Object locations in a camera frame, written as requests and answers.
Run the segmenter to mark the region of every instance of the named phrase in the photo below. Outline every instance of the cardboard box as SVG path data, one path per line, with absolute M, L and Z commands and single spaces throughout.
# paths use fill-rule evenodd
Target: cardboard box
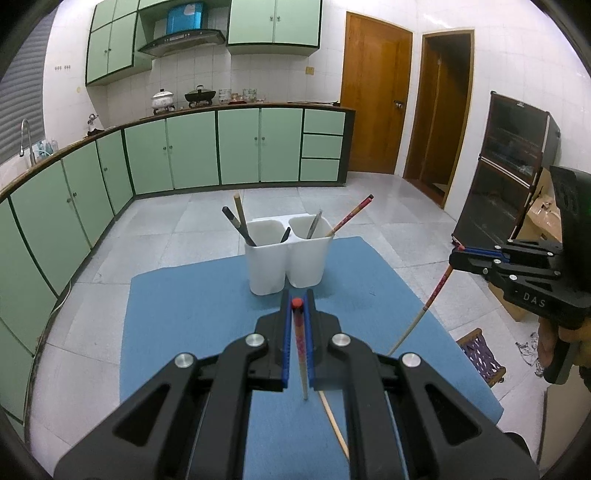
M 517 305 L 513 305 L 506 300 L 503 300 L 503 291 L 500 288 L 495 287 L 492 283 L 489 282 L 488 288 L 491 290 L 493 295 L 501 302 L 501 305 L 504 306 L 505 310 L 511 317 L 516 321 L 520 322 L 523 320 L 523 317 L 528 313 L 527 310 L 518 307 Z

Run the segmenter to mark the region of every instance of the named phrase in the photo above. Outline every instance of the cooking pot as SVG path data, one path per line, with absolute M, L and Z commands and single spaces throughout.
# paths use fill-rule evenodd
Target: cooking pot
M 197 85 L 195 90 L 192 90 L 189 93 L 185 93 L 185 100 L 189 103 L 207 102 L 209 105 L 211 105 L 212 98 L 215 96 L 215 90 L 207 90 L 203 88 L 203 85 Z
M 166 108 L 174 105 L 174 95 L 172 92 L 167 92 L 163 88 L 152 97 L 152 108 L 154 110 L 159 108 Z

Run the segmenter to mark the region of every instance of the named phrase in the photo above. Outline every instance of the drawer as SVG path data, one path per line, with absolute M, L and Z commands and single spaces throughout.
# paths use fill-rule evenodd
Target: drawer
M 300 181 L 336 181 L 339 163 L 331 158 L 302 158 Z
M 304 133 L 342 135 L 345 112 L 306 109 Z
M 343 137 L 304 134 L 301 156 L 305 158 L 340 158 Z

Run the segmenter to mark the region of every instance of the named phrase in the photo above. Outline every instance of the doorway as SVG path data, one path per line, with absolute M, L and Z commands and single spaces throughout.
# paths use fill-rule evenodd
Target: doorway
M 423 36 L 417 108 L 404 178 L 441 208 L 462 150 L 473 71 L 473 30 Z
M 340 103 L 356 111 L 349 170 L 394 173 L 412 46 L 412 32 L 347 12 Z

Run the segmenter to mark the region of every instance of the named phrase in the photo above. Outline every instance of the floor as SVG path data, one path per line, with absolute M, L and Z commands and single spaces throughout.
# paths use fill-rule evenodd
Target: floor
M 322 208 L 332 225 L 370 193 L 374 201 L 337 236 L 363 237 L 426 300 L 446 269 L 455 222 L 401 178 L 350 173 L 346 187 L 241 191 L 247 219 Z M 224 205 L 234 209 L 233 194 L 137 200 L 73 285 L 49 334 L 32 397 L 31 448 L 50 473 L 59 457 L 119 404 L 131 278 L 160 267 L 243 254 L 243 242 L 221 213 Z M 495 358 L 507 368 L 505 381 L 492 388 L 505 408 L 499 427 L 521 434 L 536 458 L 547 384 L 515 346 L 529 340 L 536 319 L 515 322 L 480 277 L 464 272 L 452 274 L 432 311 L 454 339 L 482 328 Z

